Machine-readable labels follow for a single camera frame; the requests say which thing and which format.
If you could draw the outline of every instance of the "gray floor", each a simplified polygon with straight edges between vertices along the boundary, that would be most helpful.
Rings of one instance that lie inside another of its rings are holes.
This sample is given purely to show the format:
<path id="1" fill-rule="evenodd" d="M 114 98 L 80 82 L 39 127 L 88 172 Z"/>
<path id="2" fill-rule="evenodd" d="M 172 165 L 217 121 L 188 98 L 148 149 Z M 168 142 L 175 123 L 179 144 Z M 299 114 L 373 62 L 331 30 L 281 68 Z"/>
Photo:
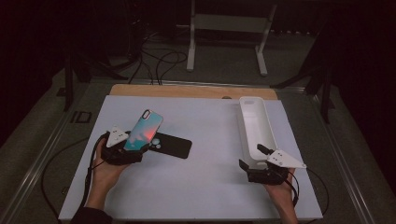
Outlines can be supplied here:
<path id="1" fill-rule="evenodd" d="M 189 43 L 185 38 L 160 42 L 159 39 L 149 41 L 145 51 L 158 57 L 168 51 L 153 48 L 177 49 L 187 53 Z M 269 74 L 268 77 L 261 77 L 252 42 L 240 44 L 231 40 L 214 42 L 199 39 L 194 71 L 187 72 L 186 63 L 180 63 L 163 77 L 163 84 L 265 88 L 296 75 L 314 41 L 309 36 L 270 35 L 264 50 Z M 158 60 L 144 54 L 144 62 L 154 74 Z M 166 65 L 169 67 L 169 64 L 161 64 L 160 71 L 165 71 Z M 130 77 L 136 67 L 137 64 L 121 74 Z M 39 177 L 43 165 L 39 161 L 43 158 L 48 160 L 54 152 L 81 140 L 56 157 L 45 175 L 46 192 L 59 212 L 65 197 L 62 190 L 70 185 L 85 148 L 84 139 L 90 136 L 104 97 L 114 83 L 119 83 L 100 74 L 96 74 L 90 84 L 76 83 L 75 103 L 70 113 L 64 113 L 64 98 L 55 96 L 64 85 L 63 74 L 61 72 L 54 77 L 52 88 L 1 148 L 4 156 L 0 159 L 0 213 L 13 223 L 55 222 L 40 191 Z M 277 94 L 288 113 L 304 162 L 317 172 L 329 190 L 329 209 L 324 218 L 315 223 L 392 223 L 396 220 L 395 197 L 337 89 L 332 88 L 334 107 L 329 111 L 331 124 L 327 125 L 318 115 L 317 98 L 302 94 L 306 81 L 299 81 Z M 141 67 L 132 83 L 149 83 L 146 66 Z M 93 121 L 87 124 L 68 122 L 74 111 L 92 112 Z M 310 177 L 324 210 L 326 192 L 317 177 Z"/>

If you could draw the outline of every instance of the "white desk leg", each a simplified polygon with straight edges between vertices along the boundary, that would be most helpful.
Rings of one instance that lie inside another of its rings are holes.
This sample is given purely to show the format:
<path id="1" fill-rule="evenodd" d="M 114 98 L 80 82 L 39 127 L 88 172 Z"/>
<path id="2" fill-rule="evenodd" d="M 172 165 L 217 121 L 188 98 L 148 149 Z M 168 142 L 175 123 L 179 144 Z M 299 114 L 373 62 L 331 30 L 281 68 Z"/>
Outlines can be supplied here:
<path id="1" fill-rule="evenodd" d="M 265 66 L 264 57 L 262 56 L 262 51 L 264 50 L 265 42 L 267 41 L 268 35 L 271 30 L 272 21 L 275 15 L 276 5 L 273 5 L 271 8 L 270 15 L 267 18 L 267 23 L 265 24 L 264 32 L 262 33 L 262 42 L 259 46 L 256 46 L 256 56 L 257 56 L 257 63 L 259 64 L 260 75 L 266 77 L 268 75 L 267 67 Z"/>
<path id="2" fill-rule="evenodd" d="M 190 25 L 190 47 L 187 58 L 187 71 L 194 70 L 195 61 L 195 0 L 191 0 L 191 25 Z"/>

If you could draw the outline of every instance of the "blue phone case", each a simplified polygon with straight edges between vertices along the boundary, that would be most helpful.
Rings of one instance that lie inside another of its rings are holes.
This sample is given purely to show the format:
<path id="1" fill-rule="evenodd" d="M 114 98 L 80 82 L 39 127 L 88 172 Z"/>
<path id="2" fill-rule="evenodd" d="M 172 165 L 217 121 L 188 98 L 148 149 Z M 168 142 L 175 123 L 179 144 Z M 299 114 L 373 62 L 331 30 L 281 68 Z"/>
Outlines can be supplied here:
<path id="1" fill-rule="evenodd" d="M 160 125 L 163 122 L 163 117 L 152 110 L 145 110 L 139 121 L 125 143 L 125 150 L 140 150 L 145 145 L 149 144 L 154 137 Z"/>

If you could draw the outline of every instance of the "sleeve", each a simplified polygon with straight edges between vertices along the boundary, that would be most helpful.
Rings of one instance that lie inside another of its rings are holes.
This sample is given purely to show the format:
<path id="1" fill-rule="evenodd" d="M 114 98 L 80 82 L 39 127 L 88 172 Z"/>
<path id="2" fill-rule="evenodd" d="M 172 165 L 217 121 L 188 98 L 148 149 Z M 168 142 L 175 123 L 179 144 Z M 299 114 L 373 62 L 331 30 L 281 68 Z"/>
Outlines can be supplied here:
<path id="1" fill-rule="evenodd" d="M 110 224 L 112 220 L 113 218 L 102 210 L 81 207 L 73 216 L 70 224 Z"/>

